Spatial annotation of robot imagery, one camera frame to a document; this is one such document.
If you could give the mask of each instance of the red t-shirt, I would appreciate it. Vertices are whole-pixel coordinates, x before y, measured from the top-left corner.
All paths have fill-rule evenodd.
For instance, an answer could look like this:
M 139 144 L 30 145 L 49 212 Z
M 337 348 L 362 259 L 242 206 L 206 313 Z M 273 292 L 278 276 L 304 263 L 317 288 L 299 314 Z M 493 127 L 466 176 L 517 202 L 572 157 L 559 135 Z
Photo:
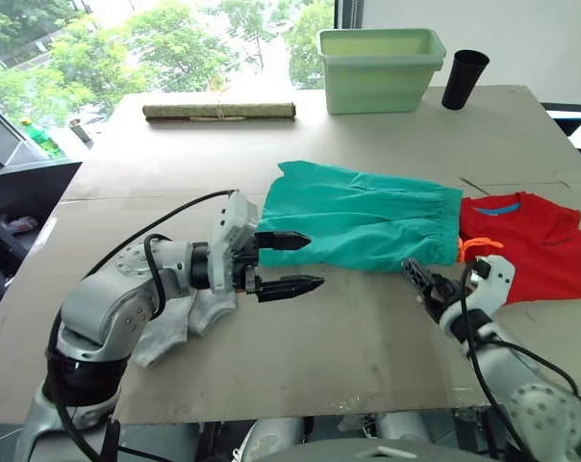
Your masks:
M 504 244 L 470 247 L 478 255 L 502 255 L 515 265 L 507 303 L 581 298 L 581 212 L 527 192 L 464 198 L 460 237 Z

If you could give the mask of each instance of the black cup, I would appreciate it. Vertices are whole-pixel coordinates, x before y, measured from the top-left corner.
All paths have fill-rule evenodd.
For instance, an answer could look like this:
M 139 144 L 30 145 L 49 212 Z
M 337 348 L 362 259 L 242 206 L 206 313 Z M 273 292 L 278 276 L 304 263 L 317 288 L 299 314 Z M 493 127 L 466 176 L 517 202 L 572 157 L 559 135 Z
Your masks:
M 446 89 L 444 89 L 442 105 L 446 109 L 462 109 L 481 72 L 489 63 L 490 59 L 478 51 L 460 50 L 455 53 L 451 75 L 448 76 Z

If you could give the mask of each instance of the cardboard surface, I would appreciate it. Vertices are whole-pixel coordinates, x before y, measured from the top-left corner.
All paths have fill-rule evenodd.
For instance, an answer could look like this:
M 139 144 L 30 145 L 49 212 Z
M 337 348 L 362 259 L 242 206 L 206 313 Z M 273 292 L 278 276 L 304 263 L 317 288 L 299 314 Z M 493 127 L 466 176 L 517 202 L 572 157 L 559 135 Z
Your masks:
M 366 115 L 369 123 L 363 116 L 323 115 L 317 109 L 323 95 L 307 92 L 295 100 L 298 120 L 292 127 L 253 124 L 248 131 L 193 131 L 186 125 L 153 130 L 139 121 L 140 106 L 151 97 L 127 96 L 106 141 L 80 169 L 0 305 L 0 423 L 25 419 L 44 378 L 51 321 L 102 255 L 204 193 L 239 186 L 261 206 L 269 182 L 279 175 L 279 161 L 422 176 L 463 187 L 474 197 L 483 193 L 460 176 L 471 182 L 472 174 L 484 175 L 483 184 L 501 185 L 478 185 L 486 193 L 529 191 L 581 209 L 581 181 L 573 181 L 581 178 L 581 156 L 527 90 L 513 89 L 478 89 L 473 106 L 459 113 L 437 106 L 441 90 L 430 90 L 419 112 Z M 505 118 L 505 108 L 515 123 Z M 495 118 L 480 122 L 477 112 Z M 525 125 L 518 126 L 522 120 Z M 445 128 L 451 124 L 457 128 Z M 477 131 L 469 141 L 468 133 Z M 118 150 L 127 146 L 129 132 L 130 148 Z M 498 160 L 495 142 L 502 149 Z M 505 149 L 512 146 L 517 155 Z M 559 171 L 567 172 L 567 182 Z M 506 184 L 507 175 L 516 183 Z M 158 231 L 176 240 L 208 240 L 222 204 L 200 204 Z M 450 277 L 461 271 L 438 270 Z M 265 276 L 296 272 L 321 275 L 326 283 L 300 298 L 268 304 L 240 295 L 238 310 L 204 339 L 190 338 L 150 371 L 129 366 L 116 411 L 120 420 L 179 423 L 485 402 L 458 347 L 398 274 L 309 266 L 265 269 Z M 496 318 L 581 388 L 581 300 L 512 305 Z

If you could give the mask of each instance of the green plastic tub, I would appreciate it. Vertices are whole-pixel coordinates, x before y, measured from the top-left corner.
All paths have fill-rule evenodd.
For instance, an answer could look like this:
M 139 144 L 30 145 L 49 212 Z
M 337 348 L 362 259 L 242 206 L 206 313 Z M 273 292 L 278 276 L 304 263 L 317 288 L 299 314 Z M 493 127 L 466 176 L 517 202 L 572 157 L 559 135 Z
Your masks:
M 329 114 L 414 111 L 446 50 L 430 29 L 318 32 Z

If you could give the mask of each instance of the black cable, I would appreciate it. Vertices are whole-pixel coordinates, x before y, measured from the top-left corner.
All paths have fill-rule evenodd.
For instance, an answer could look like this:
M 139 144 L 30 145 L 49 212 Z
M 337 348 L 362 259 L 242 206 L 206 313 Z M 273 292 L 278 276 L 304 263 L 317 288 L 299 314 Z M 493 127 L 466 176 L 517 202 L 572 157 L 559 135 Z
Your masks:
M 546 368 L 551 369 L 552 371 L 556 372 L 558 375 L 560 375 L 562 378 L 564 378 L 566 382 L 568 382 L 568 385 L 570 385 L 570 390 L 572 391 L 572 393 L 576 397 L 579 396 L 579 388 L 577 387 L 577 384 L 575 383 L 574 379 L 570 375 L 568 375 L 568 373 L 566 371 L 562 370 L 561 368 L 559 368 L 555 364 L 547 361 L 543 357 L 539 356 L 537 353 L 530 351 L 529 349 L 524 348 L 523 346 L 520 346 L 517 344 L 512 344 L 510 342 L 505 342 L 503 340 L 477 339 L 477 342 L 480 345 L 494 345 L 496 347 L 505 347 L 505 348 L 509 348 L 509 349 L 514 349 L 515 351 L 519 351 L 520 353 L 528 356 L 529 358 L 534 359 L 537 363 L 540 363 L 543 366 L 545 366 Z
M 154 455 L 154 454 L 150 454 L 148 452 L 143 452 L 142 450 L 126 448 L 124 446 L 118 446 L 117 450 L 119 452 L 126 452 L 127 454 L 135 455 L 136 457 L 141 457 L 143 459 L 157 460 L 158 462 L 173 462 L 170 459 L 160 457 L 160 455 Z
M 187 202 L 187 203 L 177 207 L 176 209 L 172 210 L 171 212 L 164 215 L 163 217 L 160 217 L 157 220 L 151 222 L 147 226 L 142 227 L 139 231 L 132 234 L 129 238 L 125 239 L 121 244 L 118 244 L 109 253 L 107 253 L 107 255 L 105 255 L 96 265 L 94 265 L 94 267 L 92 269 L 90 269 L 88 271 L 88 274 L 86 274 L 85 277 L 91 276 L 92 274 L 99 271 L 124 246 L 131 243 L 133 240 L 135 240 L 136 238 L 138 238 L 142 234 L 146 233 L 150 229 L 158 226 L 162 222 L 168 220 L 169 218 L 174 217 L 175 215 L 179 214 L 180 212 L 183 212 L 184 210 L 186 210 L 189 207 L 192 207 L 196 204 L 199 204 L 201 202 L 204 202 L 204 201 L 211 199 L 211 198 L 214 198 L 214 197 L 218 197 L 221 195 L 230 195 L 233 191 L 234 190 L 224 190 L 224 191 L 212 192 L 212 193 L 203 195 L 201 197 L 197 197 L 196 199 L 191 200 L 190 202 Z M 152 266 L 150 265 L 149 261 L 148 261 L 148 266 L 150 269 L 152 269 Z M 156 270 L 152 271 L 152 276 L 155 273 L 158 274 L 158 272 Z M 86 439 L 81 435 L 81 433 L 79 432 L 79 430 L 75 426 L 74 422 L 70 419 L 70 416 L 68 415 L 68 412 L 66 411 L 66 406 L 63 404 L 63 398 L 62 398 L 62 395 L 60 392 L 60 388 L 58 386 L 58 381 L 57 381 L 57 376 L 56 376 L 56 368 L 58 366 L 56 363 L 57 357 L 56 357 L 56 353 L 55 353 L 56 345 L 58 344 L 58 334 L 60 332 L 61 323 L 62 323 L 62 310 L 58 311 L 58 313 L 56 314 L 56 317 L 53 320 L 53 324 L 51 326 L 51 332 L 49 333 L 49 342 L 47 343 L 46 355 L 47 355 L 47 382 L 49 384 L 49 395 L 50 395 L 49 398 L 54 403 L 56 410 L 58 411 L 58 416 L 60 417 L 60 421 L 62 422 L 62 425 L 63 425 L 64 429 L 66 430 L 66 433 L 68 433 L 68 436 L 73 441 L 73 443 L 77 446 L 77 448 L 79 448 L 79 450 L 91 462 L 105 462 L 103 460 L 103 458 L 100 456 L 100 454 L 98 454 L 89 445 L 89 443 L 86 441 Z
M 485 442 L 489 449 L 489 455 L 491 459 L 498 458 L 498 447 L 495 443 L 495 435 L 493 434 L 492 420 L 490 419 L 489 412 L 483 411 L 479 413 L 479 420 L 481 426 L 483 427 L 483 435 L 485 436 Z
M 466 267 L 464 268 L 464 271 L 462 271 L 462 277 L 460 280 L 460 283 L 462 286 L 462 296 L 460 298 L 460 304 L 462 306 L 462 316 L 464 316 L 464 321 L 465 321 L 466 331 L 467 331 L 468 356 L 470 358 L 470 362 L 472 363 L 472 368 L 474 369 L 474 374 L 476 375 L 476 379 L 478 380 L 479 385 L 481 386 L 481 390 L 483 390 L 483 393 L 485 394 L 485 398 L 487 398 L 487 401 L 490 402 L 490 404 L 492 405 L 493 411 L 498 416 L 498 418 L 502 421 L 502 423 L 504 424 L 504 427 L 509 432 L 509 434 L 511 435 L 513 440 L 515 440 L 515 443 L 518 445 L 518 448 L 519 448 L 519 451 L 521 452 L 521 454 L 529 462 L 536 462 L 536 459 L 532 456 L 532 452 L 530 452 L 530 449 L 523 442 L 523 440 L 521 439 L 521 437 L 519 436 L 519 434 L 517 433 L 517 431 L 515 430 L 515 428 L 511 424 L 511 421 L 509 421 L 508 417 L 504 414 L 504 411 L 502 411 L 498 402 L 493 397 L 492 391 L 488 387 L 488 385 L 485 381 L 485 377 L 483 376 L 483 373 L 481 372 L 481 366 L 479 365 L 478 358 L 476 357 L 476 346 L 474 343 L 474 331 L 472 330 L 472 327 L 470 326 L 470 316 L 468 315 L 468 312 L 467 312 L 466 283 L 467 283 L 467 277 L 471 271 L 472 271 L 472 263 L 467 264 Z
M 154 280 L 154 287 L 156 287 L 156 295 L 158 297 L 158 308 L 152 314 L 152 320 L 161 315 L 166 306 L 166 294 L 164 293 L 163 280 L 158 272 L 158 266 L 156 265 L 156 260 L 154 259 L 154 254 L 152 253 L 152 241 L 157 239 L 159 241 L 170 241 L 167 236 L 162 234 L 150 234 L 143 241 L 143 248 L 145 251 L 145 259 L 147 260 L 147 267 L 152 273 L 152 279 Z

